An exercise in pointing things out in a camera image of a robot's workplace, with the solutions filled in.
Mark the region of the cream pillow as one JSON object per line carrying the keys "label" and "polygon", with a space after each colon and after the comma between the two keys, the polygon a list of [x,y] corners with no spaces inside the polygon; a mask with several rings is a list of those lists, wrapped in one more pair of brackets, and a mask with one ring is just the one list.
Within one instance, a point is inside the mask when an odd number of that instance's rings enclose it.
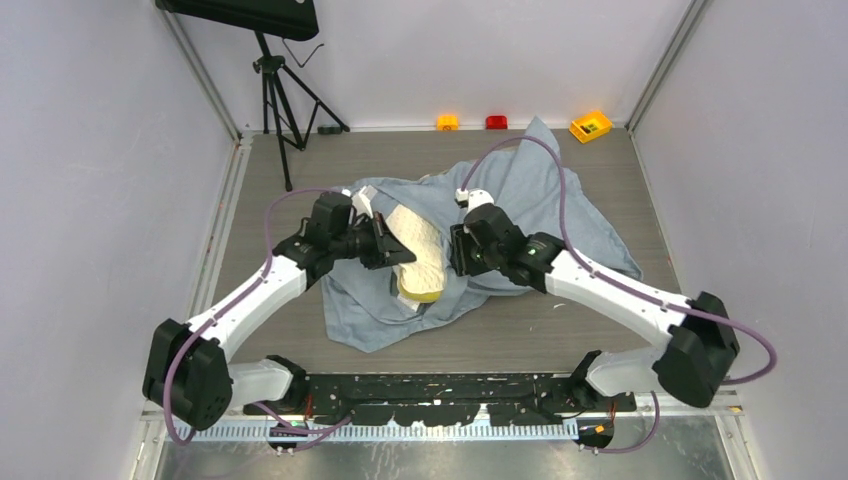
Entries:
{"label": "cream pillow", "polygon": [[438,301],[447,285],[444,249],[438,229],[411,209],[398,205],[388,216],[391,232],[415,260],[393,268],[398,300],[417,310]]}

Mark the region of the blue pillowcase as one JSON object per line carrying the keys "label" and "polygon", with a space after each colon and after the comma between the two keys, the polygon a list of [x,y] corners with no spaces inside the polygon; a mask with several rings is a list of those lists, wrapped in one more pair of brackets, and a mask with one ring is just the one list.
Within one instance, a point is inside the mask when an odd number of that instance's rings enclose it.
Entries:
{"label": "blue pillowcase", "polygon": [[[479,167],[459,162],[446,172],[420,180],[364,178],[351,190],[371,185],[372,206],[389,215],[403,205],[433,224],[449,246],[451,226],[462,212],[454,194],[463,181],[489,192],[495,204],[526,234],[567,236],[585,256],[636,280],[643,272],[609,221],[584,195],[576,173],[555,167],[560,151],[548,126],[534,119],[514,151],[486,155]],[[338,261],[321,280],[326,333],[329,339],[371,353],[415,333],[439,328],[480,308],[492,296],[518,296],[526,288],[497,272],[460,277],[444,254],[447,285],[440,299],[412,310],[397,298],[391,269],[367,270],[357,260]]]}

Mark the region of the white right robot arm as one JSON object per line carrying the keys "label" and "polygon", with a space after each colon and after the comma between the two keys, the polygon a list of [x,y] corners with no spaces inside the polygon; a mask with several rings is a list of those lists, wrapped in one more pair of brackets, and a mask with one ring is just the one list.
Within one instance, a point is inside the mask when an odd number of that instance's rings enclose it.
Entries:
{"label": "white right robot arm", "polygon": [[696,299],[644,285],[583,256],[545,232],[526,235],[491,203],[450,229],[452,267],[460,276],[498,272],[512,284],[575,301],[635,332],[645,348],[587,353],[564,382],[566,401],[596,410],[622,393],[661,391],[708,407],[740,347],[716,296]]}

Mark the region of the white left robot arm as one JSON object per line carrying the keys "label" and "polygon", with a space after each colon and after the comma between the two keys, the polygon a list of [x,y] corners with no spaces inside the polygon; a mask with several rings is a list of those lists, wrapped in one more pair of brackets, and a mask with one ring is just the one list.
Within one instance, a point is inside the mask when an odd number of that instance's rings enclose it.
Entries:
{"label": "white left robot arm", "polygon": [[298,412],[307,398],[302,368],[280,356],[233,363],[242,344],[275,312],[342,260],[369,270],[412,263],[413,251],[391,232],[363,193],[324,191],[296,233],[271,244],[259,269],[223,300],[189,320],[154,331],[143,396],[202,431],[223,414],[255,402]]}

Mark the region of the red toy block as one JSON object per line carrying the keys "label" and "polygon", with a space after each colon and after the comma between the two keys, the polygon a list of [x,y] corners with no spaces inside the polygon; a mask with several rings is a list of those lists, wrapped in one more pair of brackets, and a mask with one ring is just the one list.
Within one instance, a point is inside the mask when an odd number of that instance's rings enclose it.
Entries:
{"label": "red toy block", "polygon": [[505,115],[489,115],[485,119],[486,130],[507,130],[508,128],[509,121]]}

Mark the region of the orange toy block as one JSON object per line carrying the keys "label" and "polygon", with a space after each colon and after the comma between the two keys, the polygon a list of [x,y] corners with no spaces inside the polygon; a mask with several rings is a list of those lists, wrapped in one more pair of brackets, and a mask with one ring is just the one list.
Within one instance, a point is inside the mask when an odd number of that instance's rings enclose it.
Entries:
{"label": "orange toy block", "polygon": [[437,117],[436,129],[440,131],[456,131],[459,129],[459,118],[453,114],[445,114]]}

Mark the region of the small black block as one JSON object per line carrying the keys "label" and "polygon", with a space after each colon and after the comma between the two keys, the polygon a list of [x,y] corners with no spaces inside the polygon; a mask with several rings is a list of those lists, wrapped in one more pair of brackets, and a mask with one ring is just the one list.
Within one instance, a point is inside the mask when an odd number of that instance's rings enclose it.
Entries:
{"label": "small black block", "polygon": [[344,128],[335,124],[320,125],[317,127],[317,133],[319,135],[340,135],[343,132]]}

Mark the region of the yellow plastic bin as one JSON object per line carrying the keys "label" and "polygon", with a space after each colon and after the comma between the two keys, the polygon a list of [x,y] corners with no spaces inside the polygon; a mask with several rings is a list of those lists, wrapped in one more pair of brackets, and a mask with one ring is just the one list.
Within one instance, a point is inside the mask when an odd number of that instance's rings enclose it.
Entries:
{"label": "yellow plastic bin", "polygon": [[607,133],[614,124],[600,110],[589,112],[571,122],[569,132],[581,143],[586,144]]}

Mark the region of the black tripod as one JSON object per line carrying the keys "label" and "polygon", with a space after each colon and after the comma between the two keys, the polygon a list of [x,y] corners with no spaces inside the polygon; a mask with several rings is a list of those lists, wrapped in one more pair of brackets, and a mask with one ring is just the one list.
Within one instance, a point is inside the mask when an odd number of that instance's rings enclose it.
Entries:
{"label": "black tripod", "polygon": [[[343,133],[348,133],[351,129],[288,66],[285,56],[271,53],[268,41],[263,33],[255,31],[254,35],[261,51],[260,57],[252,63],[252,67],[261,78],[262,134],[271,134],[271,127],[274,127],[283,171],[284,188],[286,192],[292,192],[294,186],[286,146],[297,151],[304,151],[308,146],[313,129],[320,125],[340,125],[344,128]],[[281,73],[292,80],[313,102],[309,120],[304,129],[300,128],[295,118],[294,109],[286,93]]]}

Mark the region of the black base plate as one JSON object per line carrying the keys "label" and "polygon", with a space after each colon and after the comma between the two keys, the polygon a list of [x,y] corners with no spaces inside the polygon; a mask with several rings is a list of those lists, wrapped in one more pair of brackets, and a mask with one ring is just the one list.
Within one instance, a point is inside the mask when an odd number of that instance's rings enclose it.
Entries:
{"label": "black base plate", "polygon": [[267,401],[280,416],[320,426],[348,418],[357,426],[466,426],[477,415],[493,426],[545,426],[579,414],[636,410],[632,394],[580,400],[566,374],[311,374],[284,399]]}

